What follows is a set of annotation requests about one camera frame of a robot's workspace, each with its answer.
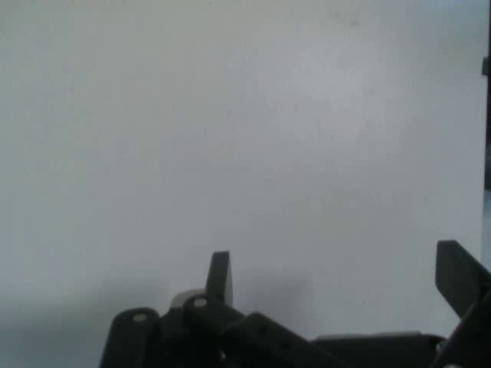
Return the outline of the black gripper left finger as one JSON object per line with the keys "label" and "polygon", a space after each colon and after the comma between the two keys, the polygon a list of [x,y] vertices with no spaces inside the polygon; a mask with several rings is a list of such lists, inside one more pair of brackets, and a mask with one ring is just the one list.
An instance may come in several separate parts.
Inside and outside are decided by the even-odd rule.
{"label": "black gripper left finger", "polygon": [[340,358],[260,313],[232,305],[227,251],[213,253],[206,285],[164,315],[139,307],[112,321],[101,367],[345,367]]}

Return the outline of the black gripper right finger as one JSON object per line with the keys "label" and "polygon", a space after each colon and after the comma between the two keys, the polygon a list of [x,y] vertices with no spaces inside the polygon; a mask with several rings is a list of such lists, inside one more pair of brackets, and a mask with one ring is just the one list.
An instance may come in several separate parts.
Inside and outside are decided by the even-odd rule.
{"label": "black gripper right finger", "polygon": [[460,321],[431,366],[489,367],[490,272],[457,241],[439,241],[435,283]]}

